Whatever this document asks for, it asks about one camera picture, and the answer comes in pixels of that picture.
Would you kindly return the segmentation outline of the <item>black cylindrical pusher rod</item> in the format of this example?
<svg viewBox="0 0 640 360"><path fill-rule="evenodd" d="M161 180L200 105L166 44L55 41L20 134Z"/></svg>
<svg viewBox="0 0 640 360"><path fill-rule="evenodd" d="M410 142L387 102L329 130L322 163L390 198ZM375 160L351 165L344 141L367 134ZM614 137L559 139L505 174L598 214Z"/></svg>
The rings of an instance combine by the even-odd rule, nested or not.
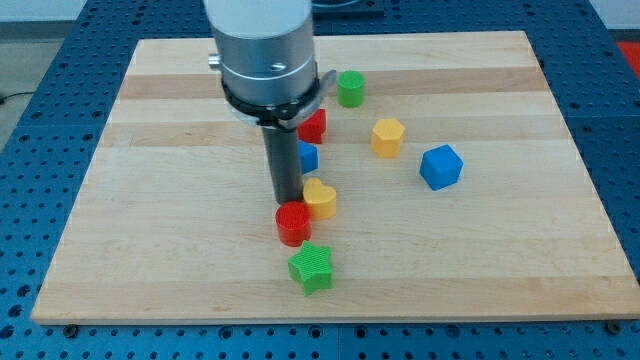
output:
<svg viewBox="0 0 640 360"><path fill-rule="evenodd" d="M299 201L303 180L296 131L263 128L262 134L276 202Z"/></svg>

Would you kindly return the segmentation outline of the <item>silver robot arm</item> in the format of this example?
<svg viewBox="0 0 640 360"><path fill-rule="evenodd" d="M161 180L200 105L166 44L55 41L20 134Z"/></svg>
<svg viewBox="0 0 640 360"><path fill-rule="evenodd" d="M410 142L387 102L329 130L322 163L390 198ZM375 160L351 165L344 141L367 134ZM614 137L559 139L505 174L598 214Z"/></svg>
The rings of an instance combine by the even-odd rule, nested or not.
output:
<svg viewBox="0 0 640 360"><path fill-rule="evenodd" d="M297 127L318 108L312 6L299 0L205 0L225 98L262 129L275 200L302 197Z"/></svg>

